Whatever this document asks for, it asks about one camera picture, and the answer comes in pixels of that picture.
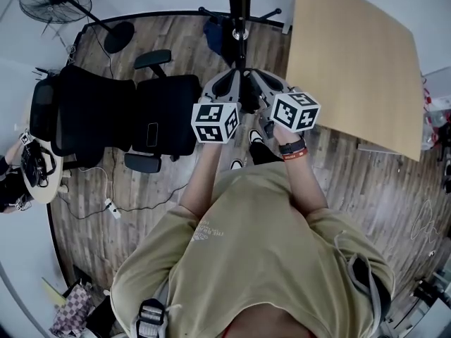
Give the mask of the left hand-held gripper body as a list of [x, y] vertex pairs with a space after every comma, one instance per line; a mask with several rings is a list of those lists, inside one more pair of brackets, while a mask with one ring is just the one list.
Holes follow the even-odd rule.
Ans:
[[199, 143], [228, 143], [240, 124], [241, 104], [201, 97], [193, 105], [191, 126]]

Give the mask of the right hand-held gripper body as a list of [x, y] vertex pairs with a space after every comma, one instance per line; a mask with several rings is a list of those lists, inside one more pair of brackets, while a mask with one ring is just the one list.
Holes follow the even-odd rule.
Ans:
[[279, 93], [269, 101], [259, 117], [260, 126], [268, 139], [273, 138], [276, 125], [294, 133], [312, 129], [321, 110], [320, 103], [307, 92]]

